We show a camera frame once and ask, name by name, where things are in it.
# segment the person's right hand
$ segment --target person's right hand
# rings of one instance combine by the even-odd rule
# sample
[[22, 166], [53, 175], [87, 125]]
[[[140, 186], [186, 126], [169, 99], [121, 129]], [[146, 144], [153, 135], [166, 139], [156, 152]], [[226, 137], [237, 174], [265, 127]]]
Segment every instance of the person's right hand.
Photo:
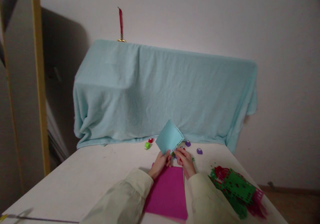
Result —
[[177, 148], [174, 153], [177, 156], [178, 165], [181, 165], [186, 175], [187, 180], [192, 177], [194, 174], [197, 174], [194, 169], [192, 157], [189, 152], [185, 151], [182, 148]]

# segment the wooden baseboard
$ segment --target wooden baseboard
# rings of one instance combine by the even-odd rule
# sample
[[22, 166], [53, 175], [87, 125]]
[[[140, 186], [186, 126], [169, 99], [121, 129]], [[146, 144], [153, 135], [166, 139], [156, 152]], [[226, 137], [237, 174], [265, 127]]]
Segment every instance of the wooden baseboard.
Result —
[[280, 192], [280, 193], [320, 196], [320, 190], [307, 190], [307, 189], [287, 188], [287, 187], [275, 187], [275, 189], [273, 189], [270, 186], [261, 186], [261, 185], [259, 185], [259, 187], [263, 192]]

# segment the person's left hand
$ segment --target person's left hand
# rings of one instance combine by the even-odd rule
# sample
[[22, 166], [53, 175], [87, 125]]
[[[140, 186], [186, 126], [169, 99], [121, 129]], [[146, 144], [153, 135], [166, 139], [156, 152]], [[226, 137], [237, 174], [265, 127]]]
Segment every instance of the person's left hand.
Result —
[[164, 155], [162, 154], [162, 152], [160, 151], [152, 168], [148, 171], [148, 175], [152, 177], [153, 180], [155, 180], [158, 175], [161, 173], [163, 167], [165, 166], [165, 164], [170, 162], [170, 160], [168, 159], [168, 156], [170, 155], [170, 150], [168, 150]]

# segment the light green sleeve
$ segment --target light green sleeve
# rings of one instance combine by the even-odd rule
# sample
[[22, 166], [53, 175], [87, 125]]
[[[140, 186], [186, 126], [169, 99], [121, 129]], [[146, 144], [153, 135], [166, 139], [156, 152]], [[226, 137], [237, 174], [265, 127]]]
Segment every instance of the light green sleeve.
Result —
[[111, 187], [81, 224], [138, 223], [153, 179], [133, 169], [122, 181]]
[[189, 178], [194, 223], [240, 223], [223, 193], [203, 173]]

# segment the floor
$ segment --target floor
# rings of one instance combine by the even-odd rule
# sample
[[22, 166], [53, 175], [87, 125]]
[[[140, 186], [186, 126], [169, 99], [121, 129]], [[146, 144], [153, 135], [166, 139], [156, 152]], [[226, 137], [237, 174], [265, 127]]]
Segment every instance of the floor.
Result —
[[264, 193], [289, 224], [320, 223], [320, 197], [273, 191]]

